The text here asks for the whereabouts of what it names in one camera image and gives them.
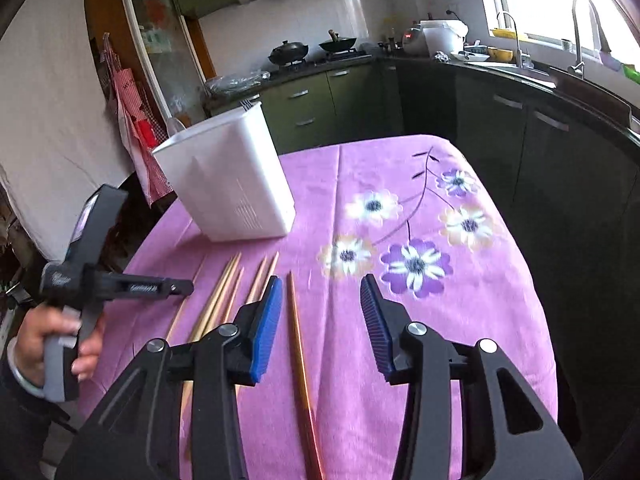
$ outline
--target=faucet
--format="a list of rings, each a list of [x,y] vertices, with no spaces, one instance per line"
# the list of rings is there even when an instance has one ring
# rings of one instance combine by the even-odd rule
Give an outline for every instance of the faucet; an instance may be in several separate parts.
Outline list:
[[[602,24],[600,23],[600,15],[598,14],[598,10],[596,9],[595,4],[592,0],[587,0],[589,5],[591,6],[591,10],[596,18],[596,28],[598,29],[598,37],[600,38],[600,51],[605,52],[606,54],[611,54],[611,49],[609,47],[609,41],[604,35],[604,31],[602,30]],[[572,7],[572,14],[574,16],[574,31],[575,31],[575,66],[570,66],[568,71],[573,73],[575,76],[578,76],[580,79],[584,79],[584,61],[582,60],[582,45],[580,44],[580,31],[578,30],[578,17],[575,12],[575,8],[578,4],[578,0],[574,0],[574,4]]]
[[[518,37],[518,26],[516,25],[516,20],[514,20],[513,16],[511,16],[506,10],[498,12],[496,18],[500,18],[501,14],[509,16],[513,22],[513,27],[516,29],[516,66],[518,68],[522,68],[522,51],[520,50],[520,38]]]

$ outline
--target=ribbed blue pad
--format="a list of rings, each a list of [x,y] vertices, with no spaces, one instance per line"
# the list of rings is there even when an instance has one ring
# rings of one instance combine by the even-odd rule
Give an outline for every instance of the ribbed blue pad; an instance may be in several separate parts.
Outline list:
[[[392,359],[392,339],[385,320],[380,313],[376,296],[364,279],[360,283],[360,306],[364,314],[364,321],[367,324],[367,332],[369,332],[369,340],[373,348],[373,355],[376,358],[378,371],[388,381],[389,375],[395,371]]]
[[[276,329],[278,328],[278,320],[280,319],[280,311],[282,309],[282,280],[277,279],[273,283],[271,293],[267,298],[267,305],[264,308],[260,325],[254,340],[254,358],[252,359],[249,374],[255,383],[259,383],[260,379],[267,371],[269,365],[269,357],[271,348],[273,347],[273,339],[276,337]]]

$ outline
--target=human hand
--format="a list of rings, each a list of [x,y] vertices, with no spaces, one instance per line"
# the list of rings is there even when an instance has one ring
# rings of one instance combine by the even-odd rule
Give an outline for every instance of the human hand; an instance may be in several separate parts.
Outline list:
[[[15,365],[31,384],[39,388],[44,384],[44,339],[53,334],[77,335],[80,321],[65,316],[58,308],[40,304],[27,312],[18,331],[15,343]],[[104,336],[104,314],[95,325],[91,335],[80,343],[78,358],[71,365],[71,373],[79,381],[90,378],[102,352]]]

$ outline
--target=purple cloth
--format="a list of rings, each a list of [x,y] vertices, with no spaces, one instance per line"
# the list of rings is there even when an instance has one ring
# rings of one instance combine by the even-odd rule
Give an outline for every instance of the purple cloth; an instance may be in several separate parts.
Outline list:
[[[359,300],[366,272],[373,272],[385,297],[403,303],[412,319],[445,338],[465,344],[494,339],[557,415],[554,355],[529,269],[456,148],[437,137],[394,137],[292,153],[280,160],[297,211],[287,237],[215,244],[176,201],[127,267],[134,274],[192,279],[206,258],[170,343],[187,339],[236,252],[242,251],[245,268],[238,295],[242,301],[262,257],[277,250],[276,272],[284,278],[293,270],[296,279],[328,479],[388,480],[398,450],[406,387],[389,386],[376,370]],[[456,175],[454,170],[466,172],[464,193],[459,181],[449,194],[437,185]],[[82,384],[85,415],[146,341],[166,336],[181,301],[108,304],[104,351],[93,379]],[[287,323],[283,308],[268,371],[256,388],[243,388],[238,399],[249,476],[259,480],[305,477]],[[452,396],[450,477],[459,478],[457,388]],[[189,423],[190,415],[181,427],[183,479],[191,478],[184,455]]]

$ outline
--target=black sleeve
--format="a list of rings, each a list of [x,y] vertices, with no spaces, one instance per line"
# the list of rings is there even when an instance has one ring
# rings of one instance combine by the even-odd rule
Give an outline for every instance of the black sleeve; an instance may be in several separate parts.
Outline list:
[[[52,421],[52,404],[17,383],[6,356],[0,362],[0,478],[44,480],[40,459]]]

